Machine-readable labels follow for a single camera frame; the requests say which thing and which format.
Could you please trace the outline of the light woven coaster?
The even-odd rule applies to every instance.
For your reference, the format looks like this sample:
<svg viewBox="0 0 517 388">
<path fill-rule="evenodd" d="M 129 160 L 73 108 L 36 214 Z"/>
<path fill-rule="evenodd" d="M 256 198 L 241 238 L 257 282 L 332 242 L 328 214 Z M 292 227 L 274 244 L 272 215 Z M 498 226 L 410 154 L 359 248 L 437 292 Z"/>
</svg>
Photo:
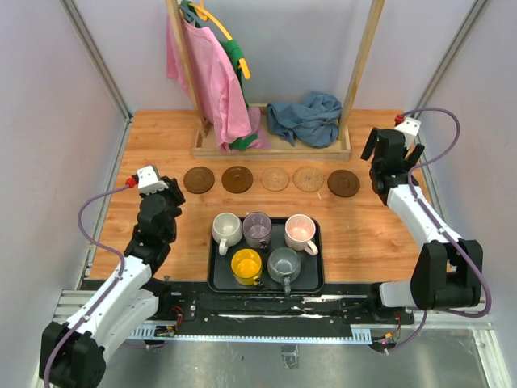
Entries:
<svg viewBox="0 0 517 388">
<path fill-rule="evenodd" d="M 271 167 L 266 169 L 261 176 L 262 185 L 269 191 L 279 192 L 284 190 L 290 182 L 289 173 L 283 168 Z"/>
</svg>

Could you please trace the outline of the wooden clothes rack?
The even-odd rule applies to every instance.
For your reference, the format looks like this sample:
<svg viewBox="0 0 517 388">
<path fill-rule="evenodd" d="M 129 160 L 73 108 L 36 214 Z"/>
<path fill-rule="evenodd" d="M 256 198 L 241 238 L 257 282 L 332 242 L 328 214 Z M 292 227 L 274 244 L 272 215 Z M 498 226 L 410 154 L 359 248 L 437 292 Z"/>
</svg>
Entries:
<svg viewBox="0 0 517 388">
<path fill-rule="evenodd" d="M 194 158 L 227 159 L 349 159 L 347 121 L 384 6 L 374 1 L 355 60 L 347 95 L 319 119 L 310 113 L 330 106 L 331 97 L 311 93 L 301 113 L 289 124 L 309 129 L 307 136 L 288 140 L 280 116 L 293 112 L 290 103 L 247 103 L 242 79 L 250 70 L 237 41 L 206 9 L 190 1 L 169 1 L 166 28 L 167 75 L 189 96 L 198 118 L 191 154 Z"/>
</svg>

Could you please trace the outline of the woven rattan coaster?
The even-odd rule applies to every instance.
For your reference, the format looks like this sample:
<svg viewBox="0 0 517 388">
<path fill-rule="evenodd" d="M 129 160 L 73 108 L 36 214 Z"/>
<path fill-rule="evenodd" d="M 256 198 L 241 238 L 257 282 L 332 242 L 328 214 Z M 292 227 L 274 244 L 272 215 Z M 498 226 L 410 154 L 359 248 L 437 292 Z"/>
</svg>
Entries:
<svg viewBox="0 0 517 388">
<path fill-rule="evenodd" d="M 303 166 L 294 171 L 292 182 L 302 192 L 316 192 L 324 184 L 325 177 L 316 167 Z"/>
</svg>

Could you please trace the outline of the dark wooden coaster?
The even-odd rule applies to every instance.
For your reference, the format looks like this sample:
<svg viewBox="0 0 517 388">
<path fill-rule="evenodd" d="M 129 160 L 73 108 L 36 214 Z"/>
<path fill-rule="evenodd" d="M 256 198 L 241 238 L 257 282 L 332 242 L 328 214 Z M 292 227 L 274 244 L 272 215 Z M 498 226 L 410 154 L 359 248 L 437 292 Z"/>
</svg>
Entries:
<svg viewBox="0 0 517 388">
<path fill-rule="evenodd" d="M 329 190 L 339 197 L 352 197 L 360 188 L 359 178 L 348 170 L 333 171 L 327 180 Z"/>
<path fill-rule="evenodd" d="M 194 194 L 208 192 L 215 183 L 215 175 L 207 167 L 193 167 L 183 177 L 183 185 Z"/>
</svg>

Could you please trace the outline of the green hanger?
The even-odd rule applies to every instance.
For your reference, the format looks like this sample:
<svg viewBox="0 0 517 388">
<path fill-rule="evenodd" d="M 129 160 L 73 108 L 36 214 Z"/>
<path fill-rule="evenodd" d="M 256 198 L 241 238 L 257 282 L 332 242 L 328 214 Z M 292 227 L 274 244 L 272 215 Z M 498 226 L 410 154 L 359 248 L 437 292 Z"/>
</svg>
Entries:
<svg viewBox="0 0 517 388">
<path fill-rule="evenodd" d="M 181 1 L 179 9 L 182 11 L 183 18 L 195 27 L 205 27 L 206 23 L 200 18 L 190 1 Z"/>
</svg>

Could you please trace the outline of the brown glass coaster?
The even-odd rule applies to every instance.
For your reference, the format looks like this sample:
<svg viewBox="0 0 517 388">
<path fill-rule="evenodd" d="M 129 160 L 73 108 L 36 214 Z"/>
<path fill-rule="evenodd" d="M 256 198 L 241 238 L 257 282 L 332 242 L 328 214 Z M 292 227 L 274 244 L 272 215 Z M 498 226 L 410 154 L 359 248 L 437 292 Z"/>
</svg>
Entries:
<svg viewBox="0 0 517 388">
<path fill-rule="evenodd" d="M 221 177 L 223 188 L 227 192 L 239 194 L 250 189 L 254 182 L 251 171 L 244 166 L 228 168 Z"/>
</svg>

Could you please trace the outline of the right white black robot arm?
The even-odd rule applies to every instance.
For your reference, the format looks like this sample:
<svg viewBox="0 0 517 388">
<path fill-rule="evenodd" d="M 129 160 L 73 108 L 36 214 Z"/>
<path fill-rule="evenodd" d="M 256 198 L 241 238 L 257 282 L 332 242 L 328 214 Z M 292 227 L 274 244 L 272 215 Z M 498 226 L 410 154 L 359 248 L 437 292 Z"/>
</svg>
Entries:
<svg viewBox="0 0 517 388">
<path fill-rule="evenodd" d="M 420 250 L 410 279 L 371 287 L 372 298 L 365 306 L 374 323 L 388 321 L 395 308 L 449 310 L 474 307 L 481 298 L 481 245 L 445 225 L 410 176 L 423 149 L 416 145 L 409 151 L 404 133 L 396 129 L 374 128 L 361 154 L 372 162 L 372 190 L 405 224 Z"/>
</svg>

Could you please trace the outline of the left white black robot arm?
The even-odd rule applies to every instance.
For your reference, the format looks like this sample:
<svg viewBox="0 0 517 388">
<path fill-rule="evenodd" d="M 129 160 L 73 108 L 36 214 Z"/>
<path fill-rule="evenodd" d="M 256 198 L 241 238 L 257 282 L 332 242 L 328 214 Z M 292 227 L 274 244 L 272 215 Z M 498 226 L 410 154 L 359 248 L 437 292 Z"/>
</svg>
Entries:
<svg viewBox="0 0 517 388">
<path fill-rule="evenodd" d="M 185 197 L 176 179 L 144 167 L 125 189 L 141 197 L 137 223 L 125 251 L 109 247 L 119 258 L 109 278 L 64 323 L 43 331 L 39 377 L 46 387 L 96 387 L 108 361 L 146 319 L 167 318 L 173 310 L 170 286 L 154 275 L 177 238 L 176 219 Z"/>
</svg>

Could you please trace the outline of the green shirt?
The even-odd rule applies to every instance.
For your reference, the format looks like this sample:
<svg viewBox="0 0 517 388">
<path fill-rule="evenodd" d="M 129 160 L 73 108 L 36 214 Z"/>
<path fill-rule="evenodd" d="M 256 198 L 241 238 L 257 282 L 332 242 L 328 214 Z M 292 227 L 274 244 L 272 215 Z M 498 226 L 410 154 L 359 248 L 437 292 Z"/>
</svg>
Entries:
<svg viewBox="0 0 517 388">
<path fill-rule="evenodd" d="M 258 140 L 260 111 L 250 108 L 244 96 L 243 81 L 251 78 L 245 55 L 221 21 L 201 5 L 182 1 L 179 9 L 216 145 L 223 152 L 246 150 Z"/>
</svg>

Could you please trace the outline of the yellow hanger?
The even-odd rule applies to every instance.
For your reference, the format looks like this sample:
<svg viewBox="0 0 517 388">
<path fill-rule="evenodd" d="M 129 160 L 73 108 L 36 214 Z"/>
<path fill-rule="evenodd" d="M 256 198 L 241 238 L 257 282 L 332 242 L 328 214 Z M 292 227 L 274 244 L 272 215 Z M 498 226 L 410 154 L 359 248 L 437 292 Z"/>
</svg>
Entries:
<svg viewBox="0 0 517 388">
<path fill-rule="evenodd" d="M 207 11 L 204 8 L 203 1 L 200 1 L 199 4 L 195 4 L 195 3 L 191 2 L 190 5 L 195 8 L 198 16 L 203 21 L 209 21 L 209 22 L 213 23 L 221 31 L 221 33 L 227 39 L 227 41 L 233 40 L 233 37 L 227 31 L 227 29 L 224 27 L 224 25 L 214 15 L 212 15 L 209 11 Z M 242 75 L 244 76 L 244 78 L 246 80 L 251 79 L 251 72 L 250 72 L 249 66 L 247 64 L 247 61 L 244 57 L 238 61 L 238 68 L 242 71 Z"/>
</svg>

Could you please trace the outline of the pink shirt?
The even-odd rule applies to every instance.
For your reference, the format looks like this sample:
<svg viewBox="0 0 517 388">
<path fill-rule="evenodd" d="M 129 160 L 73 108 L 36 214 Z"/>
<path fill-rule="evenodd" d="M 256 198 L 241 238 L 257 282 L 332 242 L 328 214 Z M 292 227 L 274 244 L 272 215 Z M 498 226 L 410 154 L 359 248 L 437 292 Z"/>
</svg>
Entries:
<svg viewBox="0 0 517 388">
<path fill-rule="evenodd" d="M 220 42 L 210 27 L 195 27 L 186 20 L 183 28 L 202 113 L 213 124 L 218 150 L 269 148 L 260 110 L 246 105 L 237 72 L 244 54 L 237 42 Z"/>
</svg>

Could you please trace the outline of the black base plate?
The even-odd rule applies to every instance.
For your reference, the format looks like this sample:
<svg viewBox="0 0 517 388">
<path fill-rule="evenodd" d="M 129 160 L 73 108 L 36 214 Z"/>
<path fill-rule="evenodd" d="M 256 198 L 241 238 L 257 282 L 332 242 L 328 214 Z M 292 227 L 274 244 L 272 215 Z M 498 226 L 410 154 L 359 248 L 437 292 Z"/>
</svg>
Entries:
<svg viewBox="0 0 517 388">
<path fill-rule="evenodd" d="M 325 283 L 317 293 L 290 296 L 280 293 L 215 293 L 206 281 L 170 281 L 164 285 L 166 289 L 162 292 L 158 311 L 151 315 L 151 319 L 179 319 L 182 323 L 186 318 L 183 307 L 187 297 L 199 294 L 206 296 L 201 302 L 202 310 L 217 315 L 290 316 L 300 310 L 306 315 L 338 317 L 347 310 L 357 310 L 361 315 L 369 315 L 373 322 L 383 323 L 392 317 L 400 318 L 402 312 L 411 314 L 405 308 L 375 310 L 370 286 L 361 283 Z"/>
</svg>

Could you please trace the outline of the pink ceramic mug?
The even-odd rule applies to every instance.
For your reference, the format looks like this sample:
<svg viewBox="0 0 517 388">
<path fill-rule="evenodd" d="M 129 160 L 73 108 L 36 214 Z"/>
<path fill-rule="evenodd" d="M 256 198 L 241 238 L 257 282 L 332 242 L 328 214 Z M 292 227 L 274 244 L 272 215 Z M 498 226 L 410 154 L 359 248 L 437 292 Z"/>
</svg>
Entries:
<svg viewBox="0 0 517 388">
<path fill-rule="evenodd" d="M 309 255 L 316 255 L 319 250 L 313 241 L 315 234 L 315 222 L 304 214 L 292 215 L 285 223 L 284 240 L 294 251 L 305 251 Z"/>
</svg>

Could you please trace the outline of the blue crumpled cloth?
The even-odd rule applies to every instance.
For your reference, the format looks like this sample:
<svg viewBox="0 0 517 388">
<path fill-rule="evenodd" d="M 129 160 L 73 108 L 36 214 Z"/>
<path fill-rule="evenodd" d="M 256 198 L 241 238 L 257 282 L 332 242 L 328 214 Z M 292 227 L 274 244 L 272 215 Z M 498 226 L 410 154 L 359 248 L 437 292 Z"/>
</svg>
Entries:
<svg viewBox="0 0 517 388">
<path fill-rule="evenodd" d="M 338 119 L 342 110 L 343 106 L 335 96 L 311 91 L 299 103 L 269 103 L 266 122 L 271 133 L 291 146 L 300 140 L 322 149 L 338 139 Z"/>
</svg>

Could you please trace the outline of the white ceramic mug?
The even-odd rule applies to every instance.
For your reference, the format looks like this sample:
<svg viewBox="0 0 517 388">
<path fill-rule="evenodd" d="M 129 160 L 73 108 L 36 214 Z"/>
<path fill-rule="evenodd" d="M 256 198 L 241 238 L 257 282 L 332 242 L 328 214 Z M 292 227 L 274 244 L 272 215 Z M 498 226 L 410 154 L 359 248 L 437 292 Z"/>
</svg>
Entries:
<svg viewBox="0 0 517 388">
<path fill-rule="evenodd" d="M 230 247 L 242 239 L 242 222 L 233 213 L 220 213 L 212 223 L 212 237 L 218 244 L 218 253 L 226 255 Z"/>
</svg>

